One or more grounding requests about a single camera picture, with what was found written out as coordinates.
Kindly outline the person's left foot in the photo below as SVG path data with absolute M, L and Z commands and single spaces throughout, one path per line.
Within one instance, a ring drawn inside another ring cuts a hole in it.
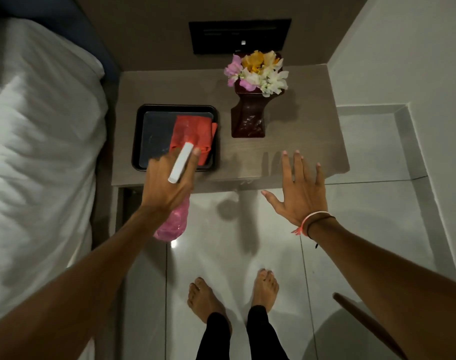
M 212 314 L 219 314 L 229 327 L 229 333 L 232 334 L 231 321 L 227 316 L 227 311 L 222 302 L 216 297 L 212 288 L 206 281 L 198 277 L 189 285 L 189 294 L 187 304 L 193 313 L 205 324 L 208 324 L 208 318 Z

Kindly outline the person's right forearm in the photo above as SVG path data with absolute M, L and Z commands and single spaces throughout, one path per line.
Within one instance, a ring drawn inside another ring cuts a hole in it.
M 409 360 L 456 360 L 456 282 L 346 230 L 333 217 L 306 233 Z

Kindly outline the person's right leg black legging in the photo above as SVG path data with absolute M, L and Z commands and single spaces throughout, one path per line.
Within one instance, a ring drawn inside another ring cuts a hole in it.
M 289 360 L 269 322 L 266 307 L 255 305 L 250 308 L 246 329 L 251 360 Z

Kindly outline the person's foot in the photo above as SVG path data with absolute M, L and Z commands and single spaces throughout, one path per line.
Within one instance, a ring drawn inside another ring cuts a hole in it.
M 231 321 L 227 316 L 227 311 L 222 302 L 216 297 L 212 288 L 206 281 L 198 277 L 189 285 L 189 294 L 187 304 L 193 313 L 205 324 L 208 324 L 208 318 L 212 314 L 219 314 L 229 327 L 229 333 L 232 334 Z
M 251 307 L 262 306 L 269 313 L 277 299 L 279 284 L 271 270 L 261 268 L 255 278 Z

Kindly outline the person's left forearm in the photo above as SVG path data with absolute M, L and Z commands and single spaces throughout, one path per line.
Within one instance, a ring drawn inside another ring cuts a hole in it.
M 106 242 L 1 318 L 0 360 L 78 360 L 169 214 L 141 206 Z

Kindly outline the person's left hand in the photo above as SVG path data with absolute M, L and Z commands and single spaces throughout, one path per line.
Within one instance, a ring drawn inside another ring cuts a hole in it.
M 175 184 L 168 181 L 180 151 L 180 149 L 175 149 L 158 159 L 151 159 L 148 163 L 141 210 L 147 214 L 149 220 L 156 222 L 156 226 L 164 223 L 171 212 L 194 189 L 194 186 L 193 188 L 182 188 L 181 178 Z

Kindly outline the person's leg black legging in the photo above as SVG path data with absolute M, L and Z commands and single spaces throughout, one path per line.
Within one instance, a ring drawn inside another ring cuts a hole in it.
M 207 318 L 196 360 L 230 360 L 231 327 L 227 318 L 213 312 Z
M 266 307 L 255 305 L 250 308 L 246 329 L 251 360 L 289 360 L 269 322 Z

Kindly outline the white bed duvet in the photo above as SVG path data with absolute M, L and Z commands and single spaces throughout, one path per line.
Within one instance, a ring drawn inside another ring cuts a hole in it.
M 91 251 L 104 75 L 39 23 L 0 18 L 0 318 Z

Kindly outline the person's left leg black legging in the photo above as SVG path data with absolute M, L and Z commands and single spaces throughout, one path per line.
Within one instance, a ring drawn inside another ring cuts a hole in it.
M 227 318 L 213 312 L 207 318 L 196 360 L 230 360 L 231 327 Z

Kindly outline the black square tray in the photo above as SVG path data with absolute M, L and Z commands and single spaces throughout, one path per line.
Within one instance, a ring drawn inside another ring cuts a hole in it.
M 214 106 L 205 104 L 142 104 L 136 113 L 131 165 L 137 171 L 146 171 L 151 158 L 169 152 L 173 129 L 178 115 L 203 116 L 214 123 L 219 113 Z

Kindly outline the wooden bedside table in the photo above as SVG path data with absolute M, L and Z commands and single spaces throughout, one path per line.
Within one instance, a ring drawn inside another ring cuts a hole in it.
M 136 112 L 144 104 L 210 105 L 219 113 L 217 169 L 197 173 L 194 193 L 281 187 L 283 151 L 298 150 L 325 177 L 350 170 L 326 65 L 289 66 L 288 90 L 265 110 L 264 138 L 232 138 L 231 108 L 238 102 L 221 69 L 123 72 L 118 86 L 111 184 L 140 186 L 145 172 L 131 163 Z

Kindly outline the pink spray bottle white nozzle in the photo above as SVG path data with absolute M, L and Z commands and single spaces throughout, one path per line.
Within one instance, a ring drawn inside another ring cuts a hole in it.
M 169 175 L 168 181 L 170 183 L 178 183 L 182 177 L 193 148 L 192 142 L 184 143 Z M 170 213 L 165 223 L 155 232 L 154 237 L 163 242 L 172 242 L 180 237 L 187 227 L 189 205 L 190 196 L 187 195 L 183 202 Z

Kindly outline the bunch of mixed flowers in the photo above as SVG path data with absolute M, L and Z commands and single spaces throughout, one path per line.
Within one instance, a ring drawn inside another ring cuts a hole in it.
M 283 70 L 284 59 L 279 53 L 254 51 L 240 56 L 233 54 L 231 63 L 224 68 L 229 87 L 243 92 L 258 93 L 265 98 L 278 96 L 288 89 L 288 71 Z

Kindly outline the dark blue headboard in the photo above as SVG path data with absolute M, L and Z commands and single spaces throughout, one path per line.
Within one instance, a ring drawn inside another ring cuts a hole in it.
M 0 0 L 0 18 L 32 20 L 94 55 L 105 78 L 118 83 L 121 70 L 75 0 Z

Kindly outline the person's right hand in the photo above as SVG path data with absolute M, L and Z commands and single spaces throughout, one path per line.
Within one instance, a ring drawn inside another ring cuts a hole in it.
M 305 229 L 308 224 L 318 218 L 329 217 L 325 175 L 320 163 L 316 163 L 316 176 L 304 159 L 306 183 L 298 186 L 294 183 L 293 158 L 287 151 L 281 156 L 282 191 L 285 214 L 279 214 L 297 228 Z

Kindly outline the dark brown wooden vase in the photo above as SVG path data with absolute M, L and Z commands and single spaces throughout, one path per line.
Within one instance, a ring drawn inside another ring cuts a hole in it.
M 237 53 L 237 55 L 243 57 L 247 54 Z M 238 86 L 233 88 L 239 101 L 231 109 L 231 136 L 233 138 L 264 138 L 266 135 L 265 107 L 279 95 L 265 98 L 258 93 L 242 91 Z

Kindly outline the person's right foot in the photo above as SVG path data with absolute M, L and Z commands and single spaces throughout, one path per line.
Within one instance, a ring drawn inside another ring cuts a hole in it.
M 255 278 L 251 307 L 262 306 L 269 313 L 277 299 L 279 284 L 271 270 L 261 268 Z

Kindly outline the black wall switch panel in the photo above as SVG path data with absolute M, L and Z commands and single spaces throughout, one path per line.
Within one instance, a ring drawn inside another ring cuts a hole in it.
M 189 32 L 195 55 L 227 55 L 283 49 L 291 18 L 237 21 L 191 21 Z

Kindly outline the red cleaning cloth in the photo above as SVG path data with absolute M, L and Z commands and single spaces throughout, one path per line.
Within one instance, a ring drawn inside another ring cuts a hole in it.
M 212 149 L 218 124 L 209 117 L 199 115 L 177 115 L 171 137 L 169 151 L 183 148 L 191 143 L 201 151 L 198 166 L 202 167 L 208 160 Z

